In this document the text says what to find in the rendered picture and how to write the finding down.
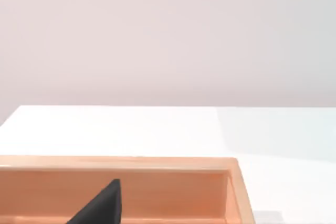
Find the shallow salmon-coloured box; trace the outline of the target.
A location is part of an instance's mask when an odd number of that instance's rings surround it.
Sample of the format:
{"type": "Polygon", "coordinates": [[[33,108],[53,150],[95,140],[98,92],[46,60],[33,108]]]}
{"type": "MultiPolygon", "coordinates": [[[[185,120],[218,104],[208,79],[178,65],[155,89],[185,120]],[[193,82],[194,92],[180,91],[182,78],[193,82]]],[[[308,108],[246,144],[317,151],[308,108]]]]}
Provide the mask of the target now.
{"type": "Polygon", "coordinates": [[[64,224],[113,179],[121,224],[256,224],[237,159],[0,155],[0,224],[64,224]]]}

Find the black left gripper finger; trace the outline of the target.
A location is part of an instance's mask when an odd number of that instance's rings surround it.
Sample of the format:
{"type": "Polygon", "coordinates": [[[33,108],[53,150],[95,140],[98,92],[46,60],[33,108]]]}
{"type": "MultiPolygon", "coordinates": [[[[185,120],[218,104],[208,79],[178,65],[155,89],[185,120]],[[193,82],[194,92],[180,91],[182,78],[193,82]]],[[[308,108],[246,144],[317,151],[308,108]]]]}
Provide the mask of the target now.
{"type": "Polygon", "coordinates": [[[66,224],[121,224],[120,179],[114,179],[66,224]]]}

